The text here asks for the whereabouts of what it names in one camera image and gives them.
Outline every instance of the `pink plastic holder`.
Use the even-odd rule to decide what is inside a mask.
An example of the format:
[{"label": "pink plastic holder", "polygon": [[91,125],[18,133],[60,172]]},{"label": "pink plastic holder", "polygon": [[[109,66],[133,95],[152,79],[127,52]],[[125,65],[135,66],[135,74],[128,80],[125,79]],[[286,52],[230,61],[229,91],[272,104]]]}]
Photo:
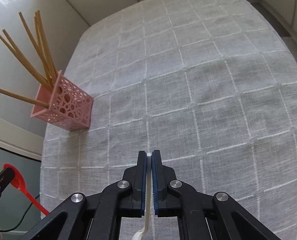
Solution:
[{"label": "pink plastic holder", "polygon": [[36,117],[65,130],[90,127],[93,98],[58,72],[52,93],[40,85],[36,100],[49,103],[49,108],[34,105]]}]

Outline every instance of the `chopstick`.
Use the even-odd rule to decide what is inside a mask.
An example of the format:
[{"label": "chopstick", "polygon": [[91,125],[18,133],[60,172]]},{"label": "chopstick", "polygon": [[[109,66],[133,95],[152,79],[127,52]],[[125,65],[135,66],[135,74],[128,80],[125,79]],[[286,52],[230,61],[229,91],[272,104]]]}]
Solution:
[{"label": "chopstick", "polygon": [[49,76],[49,72],[47,71],[47,61],[46,61],[46,59],[44,58],[44,55],[43,55],[42,52],[41,52],[41,48],[37,45],[37,43],[36,43],[36,41],[35,41],[35,39],[34,39],[32,33],[31,33],[31,31],[30,31],[28,25],[26,24],[26,21],[25,21],[25,19],[24,19],[24,17],[23,17],[23,15],[22,15],[21,12],[19,12],[19,16],[20,16],[20,18],[21,18],[21,21],[22,21],[23,26],[24,26],[24,28],[25,28],[25,30],[26,30],[26,33],[28,34],[28,36],[29,36],[29,38],[30,38],[30,40],[31,40],[31,42],[32,42],[32,45],[33,45],[33,47],[34,47],[34,49],[35,49],[35,51],[36,51],[36,53],[38,54],[39,58],[40,58],[41,61],[42,61],[42,65],[43,65],[43,69],[44,69],[45,75],[46,75],[46,77],[47,77],[47,81],[48,81],[48,83],[50,84],[50,86],[53,88],[53,82],[52,82],[52,79],[51,79],[51,77]]},{"label": "chopstick", "polygon": [[3,43],[8,47],[8,49],[13,53],[13,55],[21,62],[21,64],[30,72],[30,74],[46,89],[52,92],[52,87],[46,82],[45,78],[34,68],[28,59],[23,55],[20,49],[16,46],[14,41],[11,39],[10,35],[4,29],[2,32],[5,34],[8,41],[11,43],[13,48],[2,38],[0,35],[0,39]]},{"label": "chopstick", "polygon": [[45,103],[45,102],[42,102],[42,101],[39,101],[39,100],[36,100],[36,99],[28,98],[28,97],[25,97],[25,96],[22,96],[22,95],[19,95],[19,94],[4,90],[2,88],[0,88],[0,93],[4,94],[6,96],[9,96],[9,97],[12,97],[12,98],[15,98],[15,99],[18,99],[18,100],[33,104],[33,105],[42,106],[42,107],[45,107],[45,108],[49,107],[48,103]]},{"label": "chopstick", "polygon": [[52,79],[55,81],[57,78],[57,70],[55,68],[55,64],[53,62],[53,58],[50,52],[50,48],[47,44],[47,39],[46,39],[46,35],[44,32],[44,28],[43,28],[43,24],[42,24],[42,18],[41,18],[41,14],[40,11],[38,10],[36,12],[36,18],[37,18],[37,22],[38,22],[38,28],[39,28],[39,32],[40,32],[40,37],[41,37],[41,41],[42,41],[42,47],[44,50],[44,54],[45,57],[47,59],[48,62],[48,67],[49,67],[49,71],[51,74]]}]

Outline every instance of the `pink basket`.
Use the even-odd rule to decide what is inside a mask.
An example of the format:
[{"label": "pink basket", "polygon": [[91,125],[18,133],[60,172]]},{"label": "pink basket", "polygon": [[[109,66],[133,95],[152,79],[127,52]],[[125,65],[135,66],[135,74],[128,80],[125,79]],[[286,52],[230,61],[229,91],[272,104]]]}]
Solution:
[{"label": "pink basket", "polygon": [[31,118],[36,117],[65,130],[90,127],[93,98],[58,72],[50,93],[40,85],[36,100],[49,103],[49,108],[34,105]]}]

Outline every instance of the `black device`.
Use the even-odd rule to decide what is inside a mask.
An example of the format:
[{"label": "black device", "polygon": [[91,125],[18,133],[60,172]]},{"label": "black device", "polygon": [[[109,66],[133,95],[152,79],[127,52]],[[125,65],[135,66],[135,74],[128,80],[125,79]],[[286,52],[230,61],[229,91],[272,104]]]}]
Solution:
[{"label": "black device", "polygon": [[[197,192],[177,180],[174,169],[162,165],[159,150],[151,156],[155,215],[177,217],[180,240],[279,240],[225,192]],[[0,173],[0,196],[14,178]],[[147,155],[139,151],[137,165],[101,193],[74,193],[20,240],[117,240],[122,217],[140,218],[145,210]]]}]

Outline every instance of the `perforated pink container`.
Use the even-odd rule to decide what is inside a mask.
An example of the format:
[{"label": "perforated pink container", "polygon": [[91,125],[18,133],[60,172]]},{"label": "perforated pink container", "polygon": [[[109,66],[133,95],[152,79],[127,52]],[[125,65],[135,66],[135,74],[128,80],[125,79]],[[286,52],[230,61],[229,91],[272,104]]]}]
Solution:
[{"label": "perforated pink container", "polygon": [[49,103],[49,108],[34,105],[36,117],[65,130],[90,127],[93,98],[58,72],[52,93],[40,85],[36,100]]}]

